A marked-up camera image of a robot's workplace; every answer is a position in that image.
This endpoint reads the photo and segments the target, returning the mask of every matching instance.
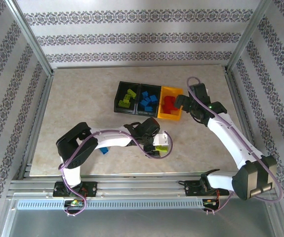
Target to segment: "blue cube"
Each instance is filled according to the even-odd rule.
[[[151,99],[153,105],[158,103],[158,99],[157,99],[156,95],[151,95],[150,99]]]
[[[152,112],[152,111],[153,111],[153,107],[151,107],[151,106],[145,106],[145,111],[146,111],[146,112]]]
[[[106,154],[109,150],[107,147],[101,147],[99,148],[99,150],[103,153],[103,154]]]
[[[146,107],[146,106],[148,106],[148,102],[146,100],[142,100],[140,102],[140,105],[143,106],[143,107]]]
[[[148,103],[152,102],[152,100],[149,97],[146,97],[144,100],[146,100]]]
[[[142,96],[143,96],[143,99],[145,99],[146,97],[148,97],[148,92],[147,92],[147,91],[144,91],[144,92],[142,93]]]

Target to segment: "vented metal strip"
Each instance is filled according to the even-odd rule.
[[[19,200],[19,210],[59,210],[64,206],[64,200]],[[119,209],[192,209],[203,208],[201,198],[192,199],[148,199],[148,200],[88,200],[87,209],[119,210]]]

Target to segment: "striped wall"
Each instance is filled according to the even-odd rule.
[[[0,212],[35,122],[46,74],[0,0]]]
[[[233,69],[254,142],[278,161],[284,189],[284,0],[272,1]]]
[[[18,0],[53,68],[223,64],[260,0]]]

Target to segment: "black bracket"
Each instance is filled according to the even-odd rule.
[[[202,197],[202,196],[215,196],[216,189],[204,190],[200,180],[186,180],[178,181],[178,184],[184,186],[186,197]],[[230,192],[226,189],[218,189],[220,196],[228,196]]]
[[[97,182],[81,182],[81,184],[73,187],[73,189],[83,196],[94,198],[97,194]],[[69,198],[77,197],[70,192],[63,182],[56,182],[54,185],[53,198]]]

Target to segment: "beige surface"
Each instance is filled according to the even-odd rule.
[[[85,121],[89,127],[117,128],[147,118],[113,112],[120,80],[181,87],[187,94],[186,79],[190,76],[197,76],[205,83],[211,101],[220,101],[240,127],[219,65],[57,70],[30,175],[60,174],[55,143],[79,122]],[[94,151],[81,166],[81,174],[189,172],[214,168],[237,170],[219,139],[204,125],[193,121],[189,114],[184,112],[180,121],[159,118],[157,121],[161,129],[172,136],[174,147],[169,157],[154,160],[145,157],[137,147],[111,147],[106,155]]]

